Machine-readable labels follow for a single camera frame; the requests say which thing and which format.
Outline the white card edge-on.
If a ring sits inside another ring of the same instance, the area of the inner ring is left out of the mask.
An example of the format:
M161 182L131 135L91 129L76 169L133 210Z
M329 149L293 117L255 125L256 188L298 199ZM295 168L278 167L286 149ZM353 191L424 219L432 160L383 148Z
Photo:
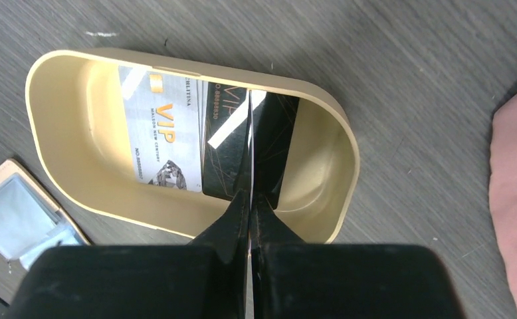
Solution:
M248 112L248 157L249 157L249 248L248 248L248 258L247 258L247 268L248 268L248 276L247 276L247 315L246 318L254 318L254 289L253 289L253 263L252 263L252 225L251 225L251 215L253 212L253 196L254 196L254 178L255 178L255 142L254 142L254 118L253 118L253 91L248 89L249 93L249 112Z

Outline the beige leather card holder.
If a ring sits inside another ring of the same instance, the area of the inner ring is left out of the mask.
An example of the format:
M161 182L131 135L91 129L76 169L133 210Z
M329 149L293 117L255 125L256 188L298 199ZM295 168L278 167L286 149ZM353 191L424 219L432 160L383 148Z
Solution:
M89 245L71 216L16 160L0 165L0 272L13 265L29 270L39 256L57 246ZM0 312L7 307L0 298Z

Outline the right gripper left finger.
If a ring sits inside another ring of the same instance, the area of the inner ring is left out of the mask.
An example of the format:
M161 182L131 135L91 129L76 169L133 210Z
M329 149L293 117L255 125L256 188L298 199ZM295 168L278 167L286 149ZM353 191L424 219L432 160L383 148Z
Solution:
M236 194L186 245L59 246L33 264L9 318L242 318L246 314L251 141Z

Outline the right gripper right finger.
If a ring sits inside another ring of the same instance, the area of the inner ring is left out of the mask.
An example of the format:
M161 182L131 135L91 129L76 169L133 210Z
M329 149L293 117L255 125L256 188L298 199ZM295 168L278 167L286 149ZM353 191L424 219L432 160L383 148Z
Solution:
M449 274L430 249L307 243L264 195L250 214L256 318L463 318Z

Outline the beige oval plastic tray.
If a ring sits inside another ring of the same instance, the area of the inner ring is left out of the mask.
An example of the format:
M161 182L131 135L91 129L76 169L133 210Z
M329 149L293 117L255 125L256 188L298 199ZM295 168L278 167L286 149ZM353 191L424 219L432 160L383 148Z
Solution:
M329 93L293 78L126 49L52 51L28 73L25 100L37 153L67 198L99 215L191 238L229 204L135 180L120 65L299 97L275 212L309 243L336 238L360 174L360 152L344 109Z

